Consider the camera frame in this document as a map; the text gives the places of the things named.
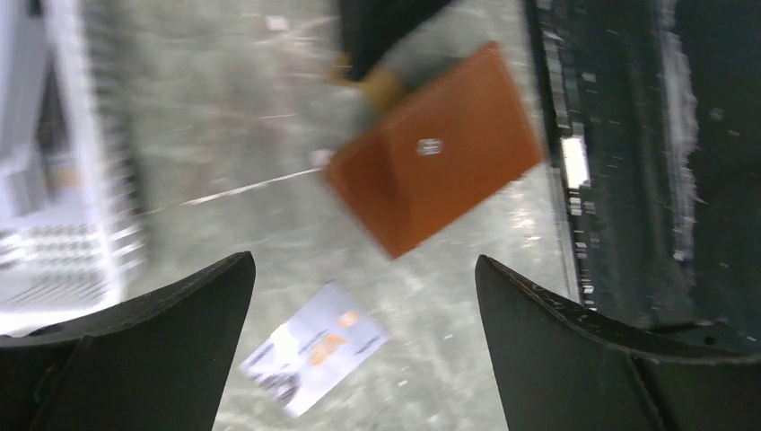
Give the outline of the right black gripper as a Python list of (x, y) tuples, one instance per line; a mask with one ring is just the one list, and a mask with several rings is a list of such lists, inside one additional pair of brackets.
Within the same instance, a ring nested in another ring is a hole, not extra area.
[(339, 38), (346, 66), (341, 76), (359, 82), (411, 31), (451, 0), (337, 0)]

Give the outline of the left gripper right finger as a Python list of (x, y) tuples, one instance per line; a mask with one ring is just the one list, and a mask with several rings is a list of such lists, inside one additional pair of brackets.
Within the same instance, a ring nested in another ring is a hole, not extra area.
[(759, 429), (759, 347), (728, 326), (629, 326), (484, 255), (475, 282), (511, 430)]

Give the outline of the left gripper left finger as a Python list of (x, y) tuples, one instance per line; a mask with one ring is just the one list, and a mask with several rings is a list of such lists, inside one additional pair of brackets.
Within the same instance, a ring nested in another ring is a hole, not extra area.
[(209, 430), (256, 277), (237, 252), (171, 285), (1, 338), (4, 430)]

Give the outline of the brown leather card holder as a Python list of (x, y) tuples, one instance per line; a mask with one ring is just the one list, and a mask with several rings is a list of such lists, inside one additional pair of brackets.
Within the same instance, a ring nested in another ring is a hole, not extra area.
[(393, 259), (544, 158), (489, 41), (334, 153), (328, 184)]

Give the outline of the clear plastic card sleeve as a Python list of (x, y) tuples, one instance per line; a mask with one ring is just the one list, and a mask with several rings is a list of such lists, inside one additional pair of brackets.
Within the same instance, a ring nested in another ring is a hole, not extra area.
[(243, 360), (240, 370), (297, 418), (388, 339), (381, 325), (331, 281)]

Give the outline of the white plastic basket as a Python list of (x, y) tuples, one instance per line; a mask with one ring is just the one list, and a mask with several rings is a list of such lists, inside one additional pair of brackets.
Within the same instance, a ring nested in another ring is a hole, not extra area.
[(109, 1), (1, 4), (1, 332), (120, 302), (146, 235)]

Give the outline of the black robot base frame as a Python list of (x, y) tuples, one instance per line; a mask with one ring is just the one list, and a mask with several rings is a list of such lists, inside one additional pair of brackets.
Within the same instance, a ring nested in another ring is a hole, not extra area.
[(760, 4), (528, 1), (570, 296), (760, 350)]

